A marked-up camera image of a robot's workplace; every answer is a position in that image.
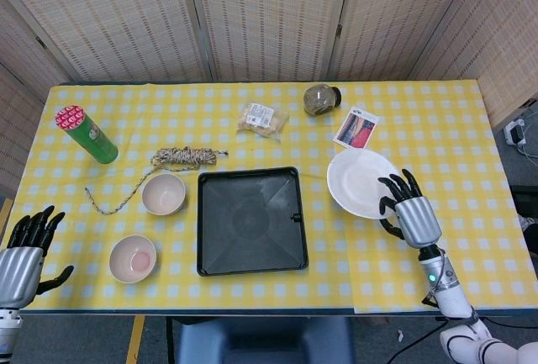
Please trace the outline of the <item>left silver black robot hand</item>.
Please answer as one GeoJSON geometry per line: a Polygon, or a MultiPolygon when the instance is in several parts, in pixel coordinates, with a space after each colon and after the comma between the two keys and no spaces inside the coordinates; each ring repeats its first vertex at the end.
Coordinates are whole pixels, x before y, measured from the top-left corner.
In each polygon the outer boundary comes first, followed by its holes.
{"type": "Polygon", "coordinates": [[[25,215],[13,227],[8,243],[1,250],[1,308],[23,309],[37,295],[60,287],[74,271],[69,265],[58,277],[43,281],[41,272],[55,231],[65,217],[53,214],[50,205],[37,214],[25,215]]]}

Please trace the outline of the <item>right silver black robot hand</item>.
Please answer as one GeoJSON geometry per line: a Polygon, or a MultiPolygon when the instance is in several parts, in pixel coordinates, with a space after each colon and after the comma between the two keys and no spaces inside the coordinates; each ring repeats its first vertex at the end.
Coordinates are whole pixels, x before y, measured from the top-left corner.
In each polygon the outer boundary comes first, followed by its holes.
{"type": "Polygon", "coordinates": [[[413,174],[402,170],[401,176],[390,174],[389,177],[379,177],[377,180],[385,185],[390,193],[381,197],[379,213],[384,215],[387,208],[396,214],[398,226],[394,226],[387,219],[381,218],[382,227],[400,240],[415,249],[422,249],[434,245],[442,235],[435,212],[414,178],[413,174]]]}

